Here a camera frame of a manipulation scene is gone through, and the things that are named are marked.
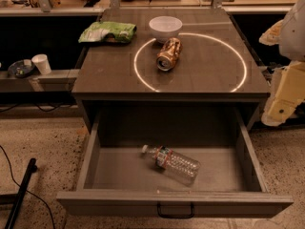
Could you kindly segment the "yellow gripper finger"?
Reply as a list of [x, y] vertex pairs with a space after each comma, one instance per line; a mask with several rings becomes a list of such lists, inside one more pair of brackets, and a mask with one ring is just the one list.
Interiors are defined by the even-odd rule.
[[305, 99], [305, 63], [297, 62], [286, 67], [281, 73], [276, 100], [296, 108]]
[[279, 43], [279, 37], [282, 27], [282, 20], [274, 23], [270, 28], [261, 34], [258, 41], [267, 46], [277, 45]]

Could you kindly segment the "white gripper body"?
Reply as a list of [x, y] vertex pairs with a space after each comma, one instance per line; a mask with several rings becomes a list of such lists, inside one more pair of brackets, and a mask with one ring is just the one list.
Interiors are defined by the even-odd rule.
[[287, 105], [281, 100], [276, 100], [273, 96], [270, 96], [264, 107], [261, 121], [267, 126], [279, 126], [285, 123], [294, 112], [294, 107]]

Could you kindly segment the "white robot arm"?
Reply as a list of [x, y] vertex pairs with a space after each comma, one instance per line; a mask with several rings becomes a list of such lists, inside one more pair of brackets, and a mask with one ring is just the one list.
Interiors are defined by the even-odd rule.
[[259, 42], [277, 45], [279, 53], [291, 60], [288, 66], [274, 71], [271, 95], [261, 117], [265, 125], [278, 126], [305, 100], [305, 0], [297, 0], [283, 20], [260, 36]]

